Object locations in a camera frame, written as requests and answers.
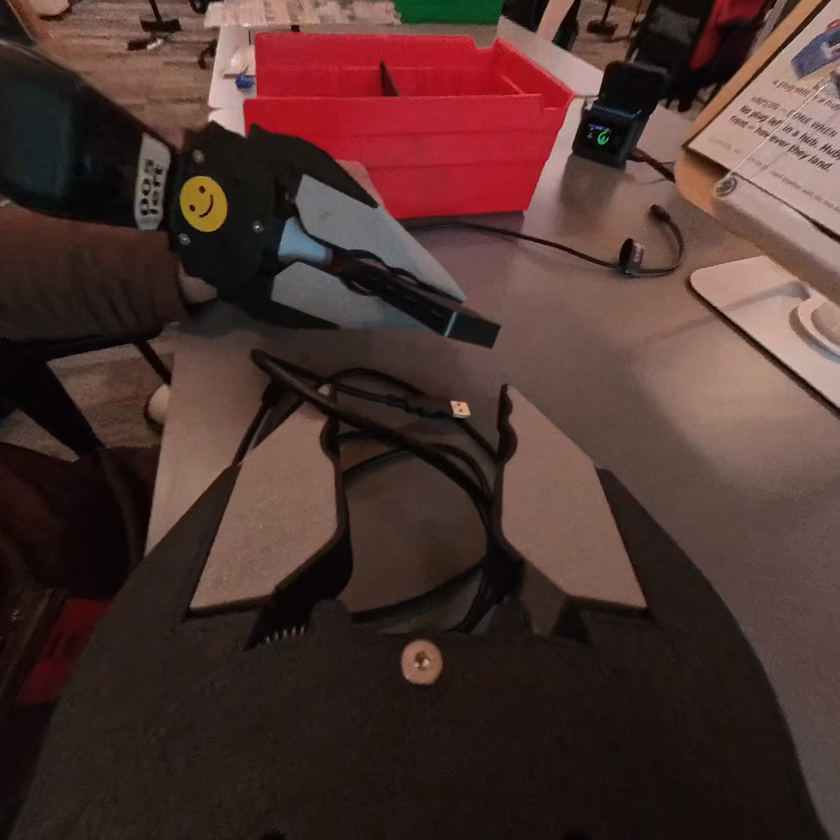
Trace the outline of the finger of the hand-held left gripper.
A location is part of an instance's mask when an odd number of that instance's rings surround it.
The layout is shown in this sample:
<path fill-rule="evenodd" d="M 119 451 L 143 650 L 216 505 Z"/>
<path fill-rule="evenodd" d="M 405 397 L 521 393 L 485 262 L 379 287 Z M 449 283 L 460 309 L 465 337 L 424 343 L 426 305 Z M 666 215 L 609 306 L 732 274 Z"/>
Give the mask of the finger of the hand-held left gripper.
<path fill-rule="evenodd" d="M 275 276 L 269 299 L 330 322 L 340 329 L 430 331 L 382 299 L 352 291 L 340 278 L 300 262 L 291 264 Z"/>
<path fill-rule="evenodd" d="M 360 250 L 466 302 L 447 270 L 380 206 L 368 206 L 304 175 L 283 221 L 277 246 L 282 265 L 302 263 L 327 273 L 327 258 L 334 250 Z"/>

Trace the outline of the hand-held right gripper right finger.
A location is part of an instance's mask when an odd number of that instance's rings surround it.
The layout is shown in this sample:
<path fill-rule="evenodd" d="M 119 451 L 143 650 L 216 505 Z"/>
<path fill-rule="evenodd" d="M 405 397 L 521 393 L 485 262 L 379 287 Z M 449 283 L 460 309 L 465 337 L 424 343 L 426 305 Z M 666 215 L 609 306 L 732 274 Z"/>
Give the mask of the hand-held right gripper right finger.
<path fill-rule="evenodd" d="M 492 533 L 519 565 L 514 592 L 540 636 L 591 610 L 648 604 L 592 459 L 512 385 L 500 389 Z"/>

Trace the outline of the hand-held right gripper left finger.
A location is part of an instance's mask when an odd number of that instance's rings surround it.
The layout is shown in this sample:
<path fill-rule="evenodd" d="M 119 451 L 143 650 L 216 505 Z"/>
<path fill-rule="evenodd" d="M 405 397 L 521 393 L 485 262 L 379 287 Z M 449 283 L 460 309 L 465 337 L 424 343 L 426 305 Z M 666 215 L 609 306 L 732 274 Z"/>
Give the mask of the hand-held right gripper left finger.
<path fill-rule="evenodd" d="M 264 605 L 338 543 L 347 515 L 328 420 L 305 404 L 244 457 L 192 613 Z"/>

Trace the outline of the thick black cable small plug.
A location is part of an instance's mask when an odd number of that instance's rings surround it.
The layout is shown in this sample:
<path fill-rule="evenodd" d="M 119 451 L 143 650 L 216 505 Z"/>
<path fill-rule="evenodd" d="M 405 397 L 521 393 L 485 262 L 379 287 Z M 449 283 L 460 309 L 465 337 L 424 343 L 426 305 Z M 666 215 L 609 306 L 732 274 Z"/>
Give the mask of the thick black cable small plug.
<path fill-rule="evenodd" d="M 336 404 L 332 399 L 309 387 L 293 374 L 288 364 L 263 350 L 252 350 L 251 360 L 254 365 L 274 384 L 293 392 L 304 403 L 310 405 L 328 420 L 329 425 L 345 425 L 353 429 L 353 434 L 330 434 L 329 446 L 340 452 L 341 446 L 348 439 L 371 439 L 390 449 L 372 456 L 340 472 L 339 499 L 346 501 L 347 487 L 367 470 L 372 470 L 384 463 L 390 463 L 400 457 L 413 457 L 423 461 L 431 469 L 455 484 L 468 497 L 486 533 L 486 552 L 480 562 L 466 570 L 459 581 L 466 581 L 472 574 L 480 574 L 481 583 L 476 594 L 478 602 L 498 603 L 504 596 L 508 585 L 516 575 L 516 564 L 506 559 L 499 552 L 491 533 L 491 516 L 495 498 L 490 491 L 490 483 L 485 470 L 472 455 L 456 446 L 433 443 L 417 439 L 383 425 L 367 416 L 352 413 Z"/>

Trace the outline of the red plastic bin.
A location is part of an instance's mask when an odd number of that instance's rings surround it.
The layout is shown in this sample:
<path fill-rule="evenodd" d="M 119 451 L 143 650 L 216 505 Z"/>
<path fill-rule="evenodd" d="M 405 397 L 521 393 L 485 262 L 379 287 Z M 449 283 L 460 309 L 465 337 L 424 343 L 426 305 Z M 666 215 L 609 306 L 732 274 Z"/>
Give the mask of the red plastic bin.
<path fill-rule="evenodd" d="M 245 127 L 361 163 L 398 219 L 528 209 L 574 91 L 507 42 L 260 33 Z"/>

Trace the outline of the slim black USB hub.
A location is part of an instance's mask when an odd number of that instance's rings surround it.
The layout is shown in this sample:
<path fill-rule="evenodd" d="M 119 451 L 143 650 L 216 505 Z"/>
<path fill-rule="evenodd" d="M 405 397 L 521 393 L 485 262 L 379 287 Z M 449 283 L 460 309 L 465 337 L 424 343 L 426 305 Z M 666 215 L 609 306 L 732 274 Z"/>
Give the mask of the slim black USB hub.
<path fill-rule="evenodd" d="M 405 268 L 389 266 L 360 250 L 334 250 L 325 270 L 343 287 L 376 300 L 447 339 L 490 349 L 500 325 L 468 309 L 454 293 L 440 290 Z"/>

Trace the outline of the person's left forearm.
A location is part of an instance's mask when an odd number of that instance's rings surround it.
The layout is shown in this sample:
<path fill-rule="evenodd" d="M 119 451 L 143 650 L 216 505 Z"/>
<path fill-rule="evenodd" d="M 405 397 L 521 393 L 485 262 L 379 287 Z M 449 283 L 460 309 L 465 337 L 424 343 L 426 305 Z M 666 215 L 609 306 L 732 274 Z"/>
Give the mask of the person's left forearm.
<path fill-rule="evenodd" d="M 163 233 L 1 210 L 1 335 L 63 340 L 184 320 L 179 262 Z"/>

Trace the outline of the white side table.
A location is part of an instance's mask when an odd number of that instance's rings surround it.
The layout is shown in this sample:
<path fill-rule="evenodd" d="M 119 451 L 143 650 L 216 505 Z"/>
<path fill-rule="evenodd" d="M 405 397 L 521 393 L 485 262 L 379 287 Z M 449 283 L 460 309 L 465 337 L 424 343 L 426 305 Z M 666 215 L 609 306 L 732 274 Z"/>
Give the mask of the white side table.
<path fill-rule="evenodd" d="M 226 130 L 245 135 L 244 105 L 256 95 L 256 85 L 244 89 L 237 87 L 236 77 L 227 76 L 231 61 L 240 49 L 252 53 L 253 31 L 239 26 L 219 30 L 213 62 L 213 72 L 206 104 L 208 119 Z"/>

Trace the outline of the green plastic bin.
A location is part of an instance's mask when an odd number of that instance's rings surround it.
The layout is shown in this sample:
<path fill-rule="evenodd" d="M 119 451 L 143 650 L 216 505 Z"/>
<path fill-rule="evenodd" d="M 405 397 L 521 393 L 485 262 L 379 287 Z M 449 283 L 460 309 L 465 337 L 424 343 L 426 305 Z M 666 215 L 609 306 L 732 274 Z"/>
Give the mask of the green plastic bin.
<path fill-rule="evenodd" d="M 504 1 L 393 1 L 404 25 L 494 25 Z"/>

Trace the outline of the red slotted crate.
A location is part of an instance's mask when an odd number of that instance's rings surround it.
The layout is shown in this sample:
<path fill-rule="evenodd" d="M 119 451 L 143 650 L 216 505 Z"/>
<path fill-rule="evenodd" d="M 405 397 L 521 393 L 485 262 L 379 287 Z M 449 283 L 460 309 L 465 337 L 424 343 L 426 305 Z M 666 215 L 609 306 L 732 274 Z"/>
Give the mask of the red slotted crate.
<path fill-rule="evenodd" d="M 110 600 L 77 598 L 65 602 L 17 695 L 15 708 L 34 707 L 60 697 L 110 604 Z"/>

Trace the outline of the black charger with display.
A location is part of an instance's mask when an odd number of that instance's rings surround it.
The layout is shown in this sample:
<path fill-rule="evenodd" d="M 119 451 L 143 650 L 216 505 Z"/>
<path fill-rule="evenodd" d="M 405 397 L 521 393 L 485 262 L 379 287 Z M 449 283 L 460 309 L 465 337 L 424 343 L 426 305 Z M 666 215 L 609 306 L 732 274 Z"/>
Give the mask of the black charger with display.
<path fill-rule="evenodd" d="M 624 168 L 668 84 L 668 72 L 662 67 L 627 60 L 607 65 L 598 94 L 582 111 L 572 153 L 613 169 Z"/>

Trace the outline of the wooden instruction board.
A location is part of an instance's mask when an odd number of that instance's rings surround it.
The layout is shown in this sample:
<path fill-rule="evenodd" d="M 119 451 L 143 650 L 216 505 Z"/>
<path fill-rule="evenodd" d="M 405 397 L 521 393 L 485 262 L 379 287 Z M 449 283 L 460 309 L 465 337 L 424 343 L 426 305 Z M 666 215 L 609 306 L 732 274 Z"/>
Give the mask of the wooden instruction board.
<path fill-rule="evenodd" d="M 838 236 L 839 2 L 800 2 L 724 84 L 686 137 L 689 167 L 709 182 L 732 172 Z"/>

